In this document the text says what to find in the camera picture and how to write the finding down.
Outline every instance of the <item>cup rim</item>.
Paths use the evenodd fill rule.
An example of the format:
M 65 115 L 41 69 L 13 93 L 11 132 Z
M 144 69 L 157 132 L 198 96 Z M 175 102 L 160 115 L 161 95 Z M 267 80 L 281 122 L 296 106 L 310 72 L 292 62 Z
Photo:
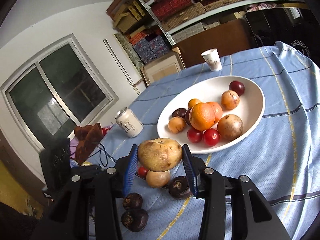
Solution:
M 201 56 L 205 56 L 208 54 L 211 54 L 212 52 L 215 52 L 217 49 L 208 49 L 205 52 L 201 53 Z

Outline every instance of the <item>red tomato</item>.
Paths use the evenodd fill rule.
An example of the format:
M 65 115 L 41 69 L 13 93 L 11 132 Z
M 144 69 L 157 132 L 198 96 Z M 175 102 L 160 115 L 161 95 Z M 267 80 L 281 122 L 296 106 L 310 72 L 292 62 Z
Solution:
M 187 132 L 187 136 L 190 142 L 197 143 L 202 140 L 203 132 L 191 127 Z
M 210 128 L 203 134 L 203 141 L 208 146 L 215 146 L 220 140 L 220 134 L 217 130 Z
M 143 166 L 139 167 L 139 169 L 138 169 L 138 174 L 143 179 L 146 179 L 147 172 L 148 172 L 148 170 Z

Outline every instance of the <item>table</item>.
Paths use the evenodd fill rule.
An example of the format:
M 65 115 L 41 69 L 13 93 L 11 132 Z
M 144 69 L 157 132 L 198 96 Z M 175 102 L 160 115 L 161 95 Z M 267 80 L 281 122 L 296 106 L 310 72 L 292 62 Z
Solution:
M 143 131 L 135 138 L 128 138 L 115 126 L 101 141 L 110 156 L 108 166 L 128 155 L 132 144 L 158 138 L 156 127 L 162 110 L 186 88 L 221 75 L 250 78 L 262 88 L 266 99 L 265 113 L 257 128 L 233 147 L 197 157 L 224 176 L 248 175 L 271 203 L 290 237 L 300 239 L 320 209 L 319 68 L 279 41 L 275 46 L 238 52 L 220 60 L 223 68 L 218 72 L 200 64 L 152 83 L 129 106 L 143 122 Z M 98 155 L 88 160 L 100 164 Z M 171 170 L 171 175 L 184 175 L 182 163 Z M 142 195 L 149 220 L 138 233 L 121 225 L 124 240 L 198 238 L 203 199 L 174 200 L 166 189 L 150 188 L 139 177 L 135 178 L 132 191 Z M 121 203 L 118 199 L 119 217 L 124 212 Z M 231 239 L 228 198 L 225 239 Z

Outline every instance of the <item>metal shelving unit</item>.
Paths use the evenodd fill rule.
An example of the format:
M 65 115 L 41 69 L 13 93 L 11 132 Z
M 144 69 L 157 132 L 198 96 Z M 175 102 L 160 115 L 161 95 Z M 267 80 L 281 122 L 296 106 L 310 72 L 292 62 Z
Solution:
M 240 1 L 240 2 L 236 2 L 236 3 L 232 3 L 232 4 L 228 4 L 222 7 L 219 7 L 217 9 L 211 10 L 209 12 L 206 12 L 202 15 L 199 15 L 187 22 L 184 22 L 182 24 L 180 24 L 179 26 L 173 28 L 172 30 L 169 30 L 168 32 L 166 32 L 161 25 L 161 22 L 159 21 L 159 19 L 156 17 L 156 15 L 153 13 L 153 11 L 151 11 L 151 7 L 150 5 L 154 2 L 154 0 L 150 0 L 148 2 L 145 2 L 144 0 L 138 0 L 143 7 L 145 8 L 145 10 L 148 12 L 148 14 L 151 15 L 151 17 L 153 18 L 153 20 L 156 22 L 156 24 L 159 26 L 159 28 L 161 29 L 161 31 L 164 33 L 164 35 L 166 36 L 167 40 L 169 41 L 169 43 L 173 46 L 175 45 L 175 41 L 173 40 L 171 34 L 174 34 L 176 32 L 178 32 L 179 30 L 186 28 L 198 21 L 201 21 L 207 17 L 210 17 L 212 15 L 218 14 L 220 12 L 223 11 L 227 11 L 230 9 L 234 9 L 234 8 L 238 8 L 238 7 L 242 7 L 245 5 L 249 5 L 249 4 L 253 4 L 253 3 L 262 3 L 262 2 L 272 2 L 272 1 L 298 1 L 298 2 L 304 2 L 304 0 L 244 0 L 244 1 Z

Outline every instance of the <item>window frame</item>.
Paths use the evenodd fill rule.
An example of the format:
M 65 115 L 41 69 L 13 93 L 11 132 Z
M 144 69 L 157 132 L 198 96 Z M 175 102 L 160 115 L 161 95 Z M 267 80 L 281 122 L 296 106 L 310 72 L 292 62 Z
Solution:
M 50 81 L 48 80 L 47 76 L 45 75 L 41 65 L 39 62 L 44 59 L 45 57 L 49 56 L 56 50 L 60 49 L 61 47 L 69 44 L 73 49 L 73 52 L 77 55 L 78 59 L 88 72 L 88 74 L 92 77 L 94 82 L 97 86 L 101 89 L 101 91 L 105 94 L 106 98 L 104 98 L 83 120 L 80 122 L 74 114 L 70 111 L 67 105 L 63 102 L 61 97 L 58 95 Z M 67 114 L 67 116 L 79 126 L 85 126 L 87 124 L 93 123 L 95 119 L 97 119 L 101 114 L 105 113 L 111 106 L 113 106 L 118 100 L 118 96 L 115 92 L 111 89 L 111 87 L 107 84 L 104 80 L 100 72 L 94 66 L 93 62 L 89 59 L 88 55 L 84 52 L 82 47 L 80 46 L 79 42 L 76 40 L 73 34 L 70 34 L 58 41 L 50 44 L 49 46 L 45 47 L 43 50 L 38 52 L 34 55 L 31 59 L 25 62 L 21 67 L 19 67 L 4 83 L 2 87 L 2 94 L 4 96 L 6 105 L 14 118 L 16 124 L 25 135 L 29 143 L 36 149 L 37 152 L 40 152 L 44 149 L 43 145 L 39 142 L 36 136 L 32 133 L 29 129 L 27 124 L 24 122 L 23 118 L 19 114 L 11 96 L 10 91 L 15 87 L 15 85 L 23 79 L 31 70 L 37 68 L 43 81 L 45 82 L 46 86 L 52 93 L 53 97 L 56 99 L 58 104 Z M 68 138 L 72 139 L 74 137 L 74 131 L 70 133 Z

